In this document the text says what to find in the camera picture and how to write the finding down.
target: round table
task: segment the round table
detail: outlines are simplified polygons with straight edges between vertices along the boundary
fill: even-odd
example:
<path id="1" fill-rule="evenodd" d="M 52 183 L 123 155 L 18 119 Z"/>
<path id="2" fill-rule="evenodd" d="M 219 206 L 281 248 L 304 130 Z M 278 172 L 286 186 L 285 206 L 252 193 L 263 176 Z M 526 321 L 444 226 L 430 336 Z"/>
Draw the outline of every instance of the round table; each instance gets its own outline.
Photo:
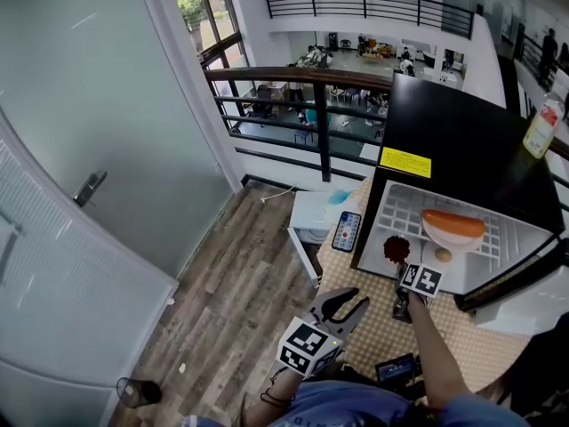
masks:
<path id="1" fill-rule="evenodd" d="M 369 198 L 371 179 L 365 179 L 352 192 L 359 198 L 363 213 Z M 353 252 L 333 250 L 335 227 L 322 244 L 317 258 L 323 269 L 319 293 L 355 286 L 359 295 L 338 312 L 342 318 L 360 299 L 369 296 L 371 304 L 364 319 L 350 335 L 345 359 L 360 374 L 375 380 L 375 364 L 417 354 L 413 326 L 391 317 L 395 301 L 395 281 L 349 267 Z M 498 334 L 476 327 L 468 313 L 457 309 L 450 294 L 439 294 L 430 306 L 430 314 L 461 367 L 466 384 L 479 391 L 500 377 L 517 359 L 530 340 L 528 336 Z"/>

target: person's arm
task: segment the person's arm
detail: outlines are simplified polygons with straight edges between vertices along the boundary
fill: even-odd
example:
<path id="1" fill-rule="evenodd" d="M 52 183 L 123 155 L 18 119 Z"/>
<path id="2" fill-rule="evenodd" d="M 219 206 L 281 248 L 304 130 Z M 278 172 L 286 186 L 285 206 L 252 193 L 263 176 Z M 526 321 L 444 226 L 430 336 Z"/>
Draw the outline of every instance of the person's arm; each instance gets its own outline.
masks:
<path id="1" fill-rule="evenodd" d="M 429 310 L 415 293 L 409 293 L 409 314 L 419 344 L 421 367 L 429 406 L 442 409 L 455 396 L 469 392 L 461 369 L 435 323 Z"/>
<path id="2" fill-rule="evenodd" d="M 302 383 L 302 375 L 287 368 L 280 374 L 267 394 L 273 399 L 291 400 Z M 275 407 L 270 403 L 259 400 L 244 412 L 244 427 L 265 427 L 285 415 L 288 406 Z"/>

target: floor plank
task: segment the floor plank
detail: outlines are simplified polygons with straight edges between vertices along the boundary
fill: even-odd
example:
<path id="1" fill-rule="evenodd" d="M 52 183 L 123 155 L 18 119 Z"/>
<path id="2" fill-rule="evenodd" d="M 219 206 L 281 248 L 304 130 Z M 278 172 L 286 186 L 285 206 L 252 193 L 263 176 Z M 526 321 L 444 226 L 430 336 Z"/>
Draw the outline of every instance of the floor plank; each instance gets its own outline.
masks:
<path id="1" fill-rule="evenodd" d="M 260 202 L 281 192 L 250 181 L 226 204 L 132 376 L 159 383 L 163 401 L 117 407 L 110 425 L 173 427 L 190 414 L 230 425 L 257 397 L 278 339 L 316 295 L 286 231 L 293 194 Z"/>

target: black fridge top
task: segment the black fridge top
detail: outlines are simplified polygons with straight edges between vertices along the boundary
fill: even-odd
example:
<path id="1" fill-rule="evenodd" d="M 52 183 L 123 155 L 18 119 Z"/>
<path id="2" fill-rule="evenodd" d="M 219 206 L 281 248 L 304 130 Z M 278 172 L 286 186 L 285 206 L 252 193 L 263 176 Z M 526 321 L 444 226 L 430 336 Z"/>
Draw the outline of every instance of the black fridge top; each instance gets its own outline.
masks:
<path id="1" fill-rule="evenodd" d="M 381 152 L 430 158 L 430 178 L 383 166 L 394 181 L 454 197 L 557 234 L 565 226 L 545 157 L 522 140 L 529 123 L 489 101 L 395 75 Z"/>

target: mini fridge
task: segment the mini fridge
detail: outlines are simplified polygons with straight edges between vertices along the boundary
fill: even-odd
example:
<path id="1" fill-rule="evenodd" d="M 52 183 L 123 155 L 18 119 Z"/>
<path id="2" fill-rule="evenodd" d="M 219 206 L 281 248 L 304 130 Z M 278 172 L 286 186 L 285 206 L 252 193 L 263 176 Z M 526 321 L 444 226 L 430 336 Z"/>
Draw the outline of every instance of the mini fridge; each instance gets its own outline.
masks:
<path id="1" fill-rule="evenodd" d="M 421 212 L 433 209 L 485 224 L 477 248 L 453 252 L 443 264 L 441 285 L 461 310 L 492 305 L 481 325 L 492 323 L 500 302 L 527 295 L 550 277 L 565 261 L 565 225 L 545 159 L 533 158 L 522 145 L 528 126 L 489 101 L 395 75 L 352 268 L 395 278 L 395 264 L 383 252 L 390 236 L 409 241 L 407 262 L 432 265 L 437 245 Z M 569 278 L 559 279 L 569 290 Z M 568 311 L 562 297 L 542 296 L 541 309 L 557 316 Z"/>

